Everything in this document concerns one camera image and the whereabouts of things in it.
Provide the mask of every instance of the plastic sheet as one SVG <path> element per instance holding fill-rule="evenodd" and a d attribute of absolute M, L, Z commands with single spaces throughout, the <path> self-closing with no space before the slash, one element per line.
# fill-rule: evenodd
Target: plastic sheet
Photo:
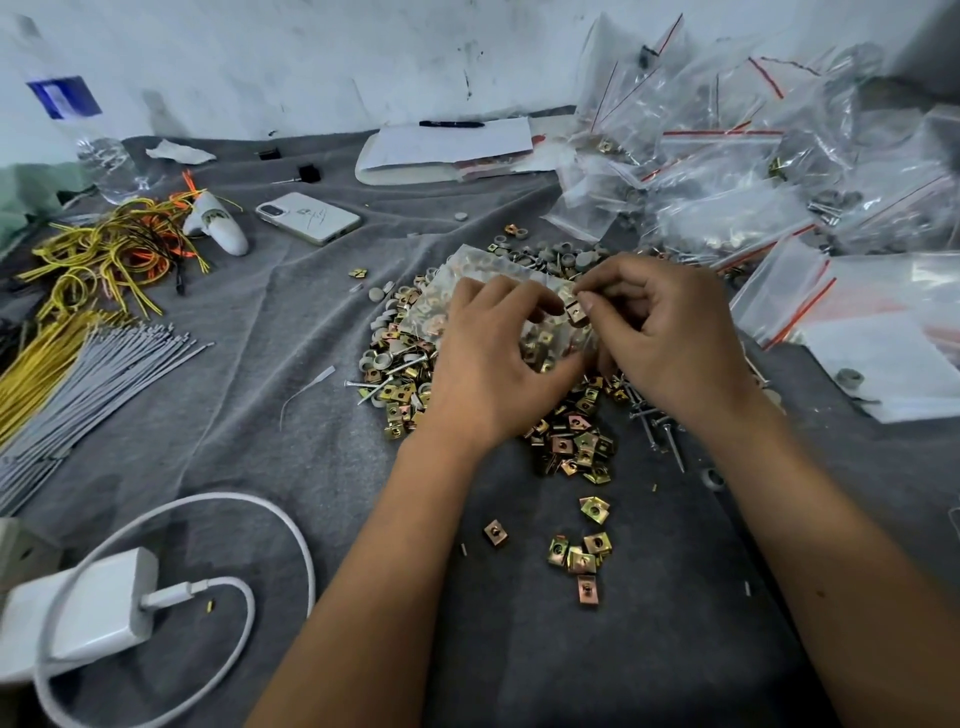
<path fill-rule="evenodd" d="M 733 322 L 761 347 L 782 341 L 830 289 L 830 260 L 797 237 L 784 237 L 730 304 Z"/>
<path fill-rule="evenodd" d="M 487 282 L 497 276 L 533 280 L 556 293 L 564 303 L 574 300 L 573 282 L 570 280 L 547 276 L 513 263 L 506 257 L 463 245 L 437 271 L 400 324 L 400 330 L 438 344 L 446 329 L 447 309 L 457 282 L 461 278 Z M 590 334 L 590 328 L 571 326 L 566 316 L 547 316 L 540 324 L 527 322 L 520 340 L 542 342 L 547 358 L 557 360 L 568 353 L 583 349 Z"/>

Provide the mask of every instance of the hand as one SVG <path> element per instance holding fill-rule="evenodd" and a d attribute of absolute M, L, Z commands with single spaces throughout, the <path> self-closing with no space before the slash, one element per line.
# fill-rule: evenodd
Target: hand
<path fill-rule="evenodd" d="M 601 373 L 612 374 L 615 362 L 648 401 L 701 440 L 767 401 L 711 271 L 621 254 L 585 274 L 574 292 L 600 337 Z"/>
<path fill-rule="evenodd" d="M 520 332 L 544 311 L 564 313 L 563 302 L 530 280 L 498 276 L 484 285 L 461 279 L 453 291 L 444 340 L 423 424 L 448 442 L 483 457 L 521 435 L 556 406 L 584 374 L 582 354 L 538 374 L 520 358 Z"/>

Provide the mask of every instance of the water bottle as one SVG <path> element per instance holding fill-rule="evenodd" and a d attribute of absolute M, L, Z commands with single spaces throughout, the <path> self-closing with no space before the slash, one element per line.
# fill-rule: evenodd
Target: water bottle
<path fill-rule="evenodd" d="M 68 72 L 32 18 L 16 15 L 7 30 L 24 81 L 47 115 L 76 142 L 77 159 L 89 180 L 113 205 L 138 197 L 147 180 L 123 143 L 104 133 L 103 111 L 84 79 Z"/>

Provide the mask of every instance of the gray cloth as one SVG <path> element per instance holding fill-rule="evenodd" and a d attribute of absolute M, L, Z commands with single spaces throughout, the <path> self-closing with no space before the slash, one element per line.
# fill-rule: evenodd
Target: gray cloth
<path fill-rule="evenodd" d="M 175 295 L 171 280 L 149 292 L 166 311 L 164 321 L 216 346 L 90 434 L 25 509 L 30 526 L 76 560 L 168 500 L 243 491 L 297 521 L 323 590 L 397 447 L 383 437 L 382 411 L 355 406 L 356 393 L 341 386 L 357 376 L 380 309 L 366 291 L 348 292 L 356 282 L 348 271 L 369 268 L 368 287 L 409 282 L 463 243 L 485 247 L 508 223 L 529 229 L 532 242 L 564 239 L 539 218 L 559 192 L 552 174 L 366 187 L 353 177 L 364 139 L 184 140 L 220 158 L 195 178 L 244 206 L 237 220 L 252 251 L 231 258 L 205 242 L 215 264 L 209 276 L 191 265 L 185 297 Z M 137 150 L 155 144 L 132 141 Z M 283 159 L 256 157 L 273 145 Z M 267 186 L 306 162 L 322 167 L 322 182 Z M 176 166 L 167 171 L 173 189 Z M 315 248 L 252 213 L 292 190 L 357 212 L 363 227 Z M 465 224 L 453 219 L 461 210 L 469 213 Z M 610 240 L 620 249 L 634 242 L 623 231 Z M 799 350 L 781 348 L 759 361 L 842 482 L 911 553 L 958 583 L 960 547 L 946 518 L 956 504 L 950 473 L 957 422 L 881 427 L 853 413 Z M 331 364 L 336 374 L 290 402 L 280 431 L 284 401 Z M 671 457 L 647 448 L 623 409 L 605 401 L 601 419 L 620 440 L 608 486 L 563 475 L 538 479 L 520 442 L 497 450 L 477 476 L 457 539 L 468 556 L 459 548 L 450 556 L 427 724 L 807 724 L 799 716 L 822 696 L 723 508 L 700 483 L 706 459 L 683 440 L 690 471 L 680 476 Z M 578 497 L 591 494 L 612 503 L 606 530 L 614 548 L 599 577 L 602 603 L 592 611 L 577 603 L 572 577 L 545 561 L 555 533 L 580 538 L 597 530 L 578 510 Z M 510 534 L 499 550 L 482 534 L 492 519 Z M 245 653 L 179 723 L 240 725 L 303 621 L 306 589 L 293 539 L 270 514 L 231 503 L 159 519 L 128 541 L 134 544 L 159 556 L 162 585 L 222 574 L 251 584 L 257 616 Z M 753 596 L 745 595 L 744 581 Z M 59 678 L 75 715 L 129 725 L 203 685 L 243 623 L 239 595 L 212 596 L 211 614 L 205 598 L 178 606 L 158 618 L 149 642 Z"/>

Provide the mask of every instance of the blue bottle label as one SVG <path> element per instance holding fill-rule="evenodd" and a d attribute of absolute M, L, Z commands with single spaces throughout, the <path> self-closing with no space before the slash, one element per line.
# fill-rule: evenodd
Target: blue bottle label
<path fill-rule="evenodd" d="M 103 113 L 97 100 L 90 93 L 90 89 L 86 87 L 86 81 L 80 76 L 29 81 L 27 85 L 40 100 L 51 119 L 71 119 Z"/>

